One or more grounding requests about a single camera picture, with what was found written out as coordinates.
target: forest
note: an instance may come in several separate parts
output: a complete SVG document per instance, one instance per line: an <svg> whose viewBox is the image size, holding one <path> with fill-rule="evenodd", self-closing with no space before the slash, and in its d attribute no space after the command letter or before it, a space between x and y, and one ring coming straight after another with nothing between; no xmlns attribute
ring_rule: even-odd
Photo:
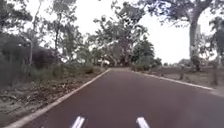
<svg viewBox="0 0 224 128"><path fill-rule="evenodd" d="M76 25L76 0L51 0L40 13L44 2L38 0L38 9L31 15L27 9L29 0L0 0L0 104L7 101L21 108L21 104L41 101L37 109L106 68L158 72L161 67L172 66L156 57L153 42L149 41L151 31L139 24L145 15L156 16L161 25L189 28L190 47L186 49L190 60L181 60L178 66L195 71L201 71L204 65L212 66L213 83L218 84L217 68L224 63L222 0L139 0L135 4L112 1L114 16L96 17L92 22L99 27L94 34L81 33ZM198 20L205 10L215 15L209 25L211 35L197 33ZM216 59L210 60L214 53ZM183 79L184 72L179 74Z"/></svg>

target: road curb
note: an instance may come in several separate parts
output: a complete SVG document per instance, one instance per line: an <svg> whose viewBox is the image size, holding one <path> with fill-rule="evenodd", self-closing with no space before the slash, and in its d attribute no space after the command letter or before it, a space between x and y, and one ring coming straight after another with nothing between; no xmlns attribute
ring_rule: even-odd
<svg viewBox="0 0 224 128"><path fill-rule="evenodd" d="M82 86L80 86L78 89L75 89L72 92L64 95L63 97L57 99L55 102L51 103L50 105L46 106L45 108L42 108L40 110L37 110L36 112L31 113L30 115L27 115L27 116L19 119L18 121L14 122L14 123L12 123L12 124L4 127L4 128L21 128L21 127L23 127L28 122L36 119L37 117L43 115L44 113L46 113L47 111L49 111L53 107L59 105L61 102L65 101L66 99L68 99L69 97L71 97L72 95L74 95L75 93L77 93L78 91L84 89L89 84L93 83L94 81L96 81L97 79L99 79L101 76L105 75L109 71L110 71L110 69L106 70L105 72L101 73L100 75L94 77L93 79L91 79L87 83L85 83Z"/></svg>
<svg viewBox="0 0 224 128"><path fill-rule="evenodd" d="M134 73L144 75L144 76L148 76L148 77L153 77L153 78L160 79L160 80L175 82L175 83L179 83L179 84L182 84L182 85L187 85L187 86L191 86L191 87L195 87L195 88L200 88L200 89L205 89L205 90L210 90L210 91L214 90L213 88L204 87L204 86L197 85L197 84L191 84L191 83L187 83L187 82L183 82L183 81L173 80L173 79L169 79L169 78L165 78L165 77L158 77L158 76L155 76L155 75L149 75L149 74L140 73L140 72L134 72Z"/></svg>

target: asphalt road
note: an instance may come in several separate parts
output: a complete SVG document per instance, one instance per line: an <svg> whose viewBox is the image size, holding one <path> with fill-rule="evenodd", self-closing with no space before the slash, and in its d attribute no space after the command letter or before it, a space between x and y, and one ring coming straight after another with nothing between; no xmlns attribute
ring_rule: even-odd
<svg viewBox="0 0 224 128"><path fill-rule="evenodd" d="M207 90L112 70L31 121L24 128L70 128L77 116L84 128L224 128L224 99Z"/></svg>

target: sky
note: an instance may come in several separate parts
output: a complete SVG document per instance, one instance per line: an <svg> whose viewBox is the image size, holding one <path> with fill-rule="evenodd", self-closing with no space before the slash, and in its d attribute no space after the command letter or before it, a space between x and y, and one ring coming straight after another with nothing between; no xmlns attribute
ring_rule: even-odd
<svg viewBox="0 0 224 128"><path fill-rule="evenodd" d="M113 0L77 0L77 10L76 16L78 20L76 25L79 26L79 30L85 33L93 34L95 30L98 29L98 26L93 22L95 18L100 18L102 15L112 16L113 12L111 11L110 5ZM119 0L119 3L122 4L123 1L128 1L130 3L133 0ZM44 9L48 6L46 2L42 6L42 13ZM38 0L32 0L28 9L34 15L38 8ZM209 21L212 19L212 16L208 13L203 13L199 19L199 24L201 25L201 32L209 33ZM145 15L140 24L148 28L149 40L154 45L156 57L162 59L162 62L165 63L176 63L181 59L189 58L189 28L176 28L171 26L171 24L161 25L157 17L151 17Z"/></svg>

